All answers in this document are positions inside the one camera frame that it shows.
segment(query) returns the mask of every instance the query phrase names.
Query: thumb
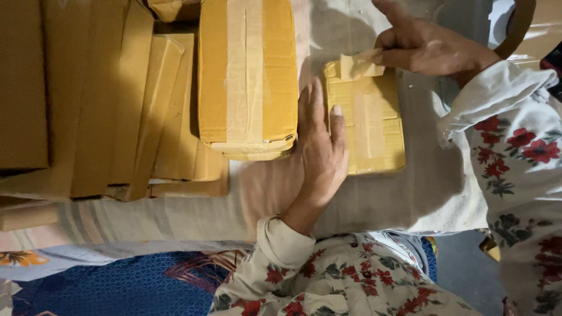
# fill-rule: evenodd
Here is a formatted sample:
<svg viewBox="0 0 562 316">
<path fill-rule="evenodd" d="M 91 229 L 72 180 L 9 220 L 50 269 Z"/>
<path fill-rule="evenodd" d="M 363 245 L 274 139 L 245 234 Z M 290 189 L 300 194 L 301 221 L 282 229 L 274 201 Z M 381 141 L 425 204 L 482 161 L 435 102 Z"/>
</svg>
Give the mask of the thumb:
<svg viewBox="0 0 562 316">
<path fill-rule="evenodd" d="M 330 133 L 334 151 L 345 151 L 347 148 L 346 120 L 339 105 L 334 105 L 330 112 Z"/>
<path fill-rule="evenodd" d="M 389 49 L 381 53 L 380 65 L 386 67 L 402 68 L 417 73 L 419 69 L 419 50 L 416 49 Z"/>
</svg>

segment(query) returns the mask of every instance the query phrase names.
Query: wrinkled sleeve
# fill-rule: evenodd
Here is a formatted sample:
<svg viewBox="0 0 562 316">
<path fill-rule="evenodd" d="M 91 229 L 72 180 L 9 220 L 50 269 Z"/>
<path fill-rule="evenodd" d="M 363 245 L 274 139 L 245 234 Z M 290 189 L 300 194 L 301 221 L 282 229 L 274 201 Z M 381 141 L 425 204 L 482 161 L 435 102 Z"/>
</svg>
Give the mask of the wrinkled sleeve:
<svg viewBox="0 0 562 316">
<path fill-rule="evenodd" d="M 438 123 L 466 131 L 500 245 L 500 272 L 520 315 L 562 314 L 562 124 L 548 104 L 553 71 L 501 61 L 469 82 Z"/>
<path fill-rule="evenodd" d="M 291 299 L 292 278 L 308 260 L 315 239 L 278 217 L 257 227 L 257 245 L 217 289 L 210 315 L 277 315 Z"/>
</svg>

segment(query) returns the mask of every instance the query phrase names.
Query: finger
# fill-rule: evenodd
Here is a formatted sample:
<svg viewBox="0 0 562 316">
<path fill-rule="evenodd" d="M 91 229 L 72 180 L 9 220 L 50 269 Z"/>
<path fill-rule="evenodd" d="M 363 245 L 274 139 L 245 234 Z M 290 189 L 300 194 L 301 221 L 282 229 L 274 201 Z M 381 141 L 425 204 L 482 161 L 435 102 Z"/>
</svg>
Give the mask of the finger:
<svg viewBox="0 0 562 316">
<path fill-rule="evenodd" d="M 391 28 L 379 34 L 375 48 L 395 48 L 397 41 L 395 30 Z"/>
<path fill-rule="evenodd" d="M 309 122 L 316 125 L 316 127 L 323 127 L 326 130 L 326 123 L 324 122 L 324 91 L 318 77 L 312 80 L 312 93 L 310 94 L 307 111 Z"/>
<path fill-rule="evenodd" d="M 392 26 L 405 25 L 412 20 L 412 17 L 404 11 L 398 3 L 388 0 L 371 0 L 373 5 L 384 15 Z"/>
<path fill-rule="evenodd" d="M 344 152 L 347 148 L 346 120 L 339 105 L 334 105 L 330 112 L 330 133 L 334 152 Z"/>
<path fill-rule="evenodd" d="M 312 84 L 309 83 L 301 92 L 298 98 L 298 125 L 297 132 L 301 133 L 307 126 L 306 121 L 306 107 L 310 102 L 310 92 L 312 91 Z"/>
<path fill-rule="evenodd" d="M 380 65 L 386 67 L 402 68 L 417 73 L 421 71 L 421 62 L 418 60 L 420 49 L 390 49 L 382 52 Z"/>
</svg>

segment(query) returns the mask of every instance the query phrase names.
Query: stack of boxes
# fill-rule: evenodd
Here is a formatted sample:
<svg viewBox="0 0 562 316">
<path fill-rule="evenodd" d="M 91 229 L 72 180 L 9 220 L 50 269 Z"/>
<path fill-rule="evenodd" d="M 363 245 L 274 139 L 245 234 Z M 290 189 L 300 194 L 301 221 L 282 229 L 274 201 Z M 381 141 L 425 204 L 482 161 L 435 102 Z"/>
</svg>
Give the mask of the stack of boxes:
<svg viewBox="0 0 562 316">
<path fill-rule="evenodd" d="M 0 228 L 52 222 L 37 201 L 225 196 L 229 159 L 289 155 L 298 113 L 289 0 L 7 5 L 0 220 L 10 225 Z M 195 21 L 166 24 L 178 19 Z M 395 100 L 385 109 L 399 118 Z M 35 220 L 17 223 L 15 209 Z"/>
</svg>

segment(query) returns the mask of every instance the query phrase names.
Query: white shirt with red flowers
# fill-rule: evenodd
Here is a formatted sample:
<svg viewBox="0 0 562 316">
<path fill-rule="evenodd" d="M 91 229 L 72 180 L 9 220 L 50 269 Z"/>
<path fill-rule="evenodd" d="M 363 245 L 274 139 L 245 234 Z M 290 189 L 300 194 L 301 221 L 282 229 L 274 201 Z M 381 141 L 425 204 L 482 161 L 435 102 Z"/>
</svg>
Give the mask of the white shirt with red flowers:
<svg viewBox="0 0 562 316">
<path fill-rule="evenodd" d="M 438 123 L 466 131 L 500 245 L 501 278 L 519 315 L 562 314 L 562 122 L 547 104 L 553 71 L 501 61 L 470 81 Z M 391 237 L 316 241 L 278 218 L 215 294 L 212 315 L 478 315 L 435 285 Z"/>
</svg>

